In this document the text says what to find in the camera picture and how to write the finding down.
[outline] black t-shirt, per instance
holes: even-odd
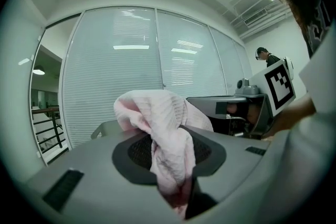
[[[268,58],[266,60],[266,63],[267,63],[267,67],[273,65],[274,63],[276,63],[277,61],[280,61],[280,59],[278,57],[276,57],[275,55],[273,54],[269,54],[268,55]]]

